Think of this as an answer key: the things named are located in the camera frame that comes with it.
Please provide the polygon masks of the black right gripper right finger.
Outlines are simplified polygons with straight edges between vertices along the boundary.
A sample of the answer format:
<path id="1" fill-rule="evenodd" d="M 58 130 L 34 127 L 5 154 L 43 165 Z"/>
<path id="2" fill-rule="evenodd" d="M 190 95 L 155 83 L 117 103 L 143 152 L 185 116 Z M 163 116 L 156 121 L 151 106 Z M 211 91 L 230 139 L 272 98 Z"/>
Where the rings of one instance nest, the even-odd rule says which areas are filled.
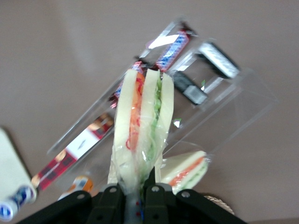
<path id="1" fill-rule="evenodd" d="M 169 224 L 166 196 L 172 193 L 172 188 L 168 184 L 156 182 L 155 173 L 153 168 L 142 188 L 142 223 Z"/>

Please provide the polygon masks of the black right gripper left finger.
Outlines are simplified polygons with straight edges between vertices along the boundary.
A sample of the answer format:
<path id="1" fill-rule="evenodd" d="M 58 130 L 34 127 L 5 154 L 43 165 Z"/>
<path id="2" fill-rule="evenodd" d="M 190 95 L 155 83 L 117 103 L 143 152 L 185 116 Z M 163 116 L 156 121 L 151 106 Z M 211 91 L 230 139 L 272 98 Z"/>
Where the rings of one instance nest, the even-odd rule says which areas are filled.
<path id="1" fill-rule="evenodd" d="M 119 184 L 107 184 L 92 198 L 88 224 L 123 224 L 126 196 Z"/>

